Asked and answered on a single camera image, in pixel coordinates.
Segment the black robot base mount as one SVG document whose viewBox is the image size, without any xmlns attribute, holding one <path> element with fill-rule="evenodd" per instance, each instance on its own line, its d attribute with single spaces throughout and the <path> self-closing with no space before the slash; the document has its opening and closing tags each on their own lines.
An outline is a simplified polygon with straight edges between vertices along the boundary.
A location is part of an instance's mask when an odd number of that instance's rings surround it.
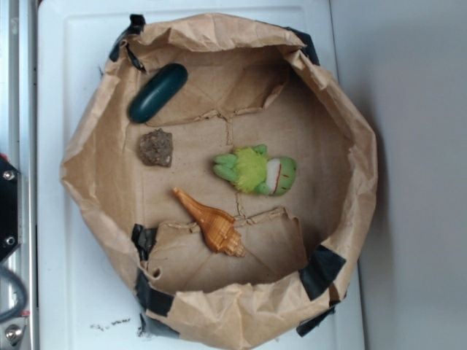
<svg viewBox="0 0 467 350">
<path fill-rule="evenodd" d="M 1 153 L 1 263 L 13 254 L 20 238 L 20 172 Z"/>
</svg>

